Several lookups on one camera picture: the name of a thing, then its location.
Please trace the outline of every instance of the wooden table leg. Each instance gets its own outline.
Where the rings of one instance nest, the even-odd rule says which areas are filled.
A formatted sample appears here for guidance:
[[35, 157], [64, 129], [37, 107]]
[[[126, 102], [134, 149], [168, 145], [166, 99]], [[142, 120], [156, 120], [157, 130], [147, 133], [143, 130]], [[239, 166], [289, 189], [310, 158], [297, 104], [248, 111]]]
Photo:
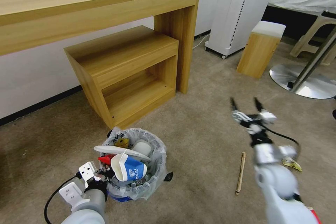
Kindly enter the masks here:
[[176, 89], [187, 93], [195, 35], [196, 5], [154, 16], [154, 30], [179, 41]]

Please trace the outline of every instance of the white air purifier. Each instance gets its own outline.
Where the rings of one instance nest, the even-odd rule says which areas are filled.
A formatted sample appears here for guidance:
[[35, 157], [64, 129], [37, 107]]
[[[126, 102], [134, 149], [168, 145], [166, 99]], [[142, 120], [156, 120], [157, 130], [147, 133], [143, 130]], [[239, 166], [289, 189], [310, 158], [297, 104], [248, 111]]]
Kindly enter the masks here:
[[268, 0], [218, 0], [206, 50], [226, 58], [244, 48], [267, 3]]

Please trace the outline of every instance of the metal pole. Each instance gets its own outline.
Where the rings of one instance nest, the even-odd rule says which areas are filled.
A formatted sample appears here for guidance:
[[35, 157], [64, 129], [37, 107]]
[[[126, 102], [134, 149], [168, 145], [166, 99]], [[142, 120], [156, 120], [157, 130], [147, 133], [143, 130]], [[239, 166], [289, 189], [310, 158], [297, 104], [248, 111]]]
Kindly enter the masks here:
[[315, 68], [320, 64], [320, 62], [324, 59], [327, 55], [328, 50], [332, 48], [336, 44], [336, 27], [327, 37], [325, 42], [319, 47], [316, 52], [316, 56], [313, 57], [310, 62], [305, 66], [302, 72], [297, 77], [296, 81], [294, 82], [292, 92], [296, 92], [302, 83], [311, 75], [311, 73], [315, 70]]

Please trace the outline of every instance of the wooden console table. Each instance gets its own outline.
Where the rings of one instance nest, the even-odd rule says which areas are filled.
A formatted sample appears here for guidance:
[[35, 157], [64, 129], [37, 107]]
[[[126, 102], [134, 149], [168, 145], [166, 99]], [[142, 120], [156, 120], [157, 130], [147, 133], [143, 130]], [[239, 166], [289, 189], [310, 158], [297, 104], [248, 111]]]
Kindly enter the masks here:
[[176, 88], [188, 89], [198, 0], [0, 0], [0, 55], [154, 16], [179, 41]]

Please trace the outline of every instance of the metal stand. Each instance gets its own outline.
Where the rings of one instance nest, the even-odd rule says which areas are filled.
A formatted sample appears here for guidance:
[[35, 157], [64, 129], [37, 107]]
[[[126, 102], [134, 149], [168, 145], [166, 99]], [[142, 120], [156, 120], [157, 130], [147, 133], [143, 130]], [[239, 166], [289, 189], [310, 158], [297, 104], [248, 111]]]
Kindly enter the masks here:
[[332, 98], [336, 95], [336, 85], [321, 74], [313, 74], [313, 71], [333, 46], [336, 46], [336, 27], [304, 68], [281, 64], [272, 67], [269, 74], [280, 87], [297, 95], [314, 99]]

